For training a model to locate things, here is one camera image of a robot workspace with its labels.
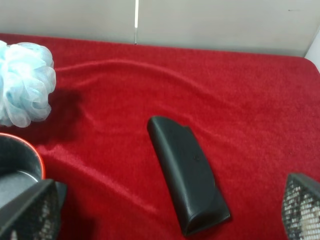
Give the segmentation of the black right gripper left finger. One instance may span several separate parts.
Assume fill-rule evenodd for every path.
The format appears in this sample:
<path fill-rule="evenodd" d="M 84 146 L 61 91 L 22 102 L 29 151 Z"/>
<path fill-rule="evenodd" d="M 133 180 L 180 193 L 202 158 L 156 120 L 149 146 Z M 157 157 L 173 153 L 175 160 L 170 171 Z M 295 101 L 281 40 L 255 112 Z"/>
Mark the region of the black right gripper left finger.
<path fill-rule="evenodd" d="M 56 240 L 67 185 L 53 179 L 37 182 L 0 208 L 2 240 Z"/>

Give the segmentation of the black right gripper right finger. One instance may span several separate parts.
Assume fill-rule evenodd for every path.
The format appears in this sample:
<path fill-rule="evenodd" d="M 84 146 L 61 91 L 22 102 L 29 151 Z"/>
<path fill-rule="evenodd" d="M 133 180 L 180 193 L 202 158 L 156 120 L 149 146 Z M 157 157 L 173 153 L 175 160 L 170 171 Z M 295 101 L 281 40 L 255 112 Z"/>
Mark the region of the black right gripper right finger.
<path fill-rule="evenodd" d="M 320 183 L 303 173 L 288 175 L 281 208 L 290 240 L 320 238 Z"/>

